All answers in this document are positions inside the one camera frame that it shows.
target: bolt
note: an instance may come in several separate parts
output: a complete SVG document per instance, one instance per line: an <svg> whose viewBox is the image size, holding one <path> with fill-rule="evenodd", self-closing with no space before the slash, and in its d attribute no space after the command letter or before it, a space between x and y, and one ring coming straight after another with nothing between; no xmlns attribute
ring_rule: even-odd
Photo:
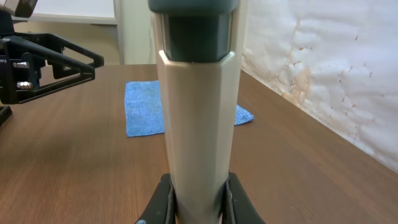
<svg viewBox="0 0 398 224"><path fill-rule="evenodd" d="M30 90L32 89L33 84L31 82L17 82L17 88L21 90Z"/></svg>
<svg viewBox="0 0 398 224"><path fill-rule="evenodd" d="M18 62L18 63L12 63L12 66L14 68L29 68L29 62Z"/></svg>

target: wood grain surface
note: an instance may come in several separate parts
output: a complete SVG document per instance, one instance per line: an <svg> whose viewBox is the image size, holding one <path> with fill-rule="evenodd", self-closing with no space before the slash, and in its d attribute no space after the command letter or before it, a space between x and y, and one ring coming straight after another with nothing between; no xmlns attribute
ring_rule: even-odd
<svg viewBox="0 0 398 224"><path fill-rule="evenodd" d="M12 106L0 223L134 223L169 167L163 134L126 137L124 86L156 79L154 65L105 66ZM230 167L268 224L398 223L397 174L244 72L238 103L255 120L235 127Z"/></svg>

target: folded cloth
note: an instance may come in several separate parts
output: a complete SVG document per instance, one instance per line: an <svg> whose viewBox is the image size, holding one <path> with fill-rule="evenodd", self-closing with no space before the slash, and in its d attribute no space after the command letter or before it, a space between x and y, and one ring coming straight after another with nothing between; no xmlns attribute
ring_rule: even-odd
<svg viewBox="0 0 398 224"><path fill-rule="evenodd" d="M127 82L124 95L127 137L164 133L159 81ZM235 125L244 124L254 116L236 106Z"/></svg>

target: brown table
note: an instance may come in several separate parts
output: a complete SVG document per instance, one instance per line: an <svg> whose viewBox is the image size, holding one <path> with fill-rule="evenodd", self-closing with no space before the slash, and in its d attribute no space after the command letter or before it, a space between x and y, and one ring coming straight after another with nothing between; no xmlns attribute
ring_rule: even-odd
<svg viewBox="0 0 398 224"><path fill-rule="evenodd" d="M49 77L48 70L44 76ZM134 223L169 171L163 134L127 138L124 86L153 65L25 105L0 127L0 223ZM231 170L268 224L398 223L398 175L242 73Z"/></svg>

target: metallic cylinder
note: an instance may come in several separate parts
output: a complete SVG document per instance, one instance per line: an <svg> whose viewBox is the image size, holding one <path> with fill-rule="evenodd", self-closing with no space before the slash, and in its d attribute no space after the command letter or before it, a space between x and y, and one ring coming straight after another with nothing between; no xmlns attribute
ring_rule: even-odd
<svg viewBox="0 0 398 224"><path fill-rule="evenodd" d="M152 17L167 156L181 224L219 222L238 97L245 6L241 1L231 13L228 41L220 42L228 45L228 52L223 53L224 47L212 50L210 59L221 59L210 63L184 60L186 55L209 60L188 51L173 60L178 47L167 48L171 45L165 16Z"/></svg>

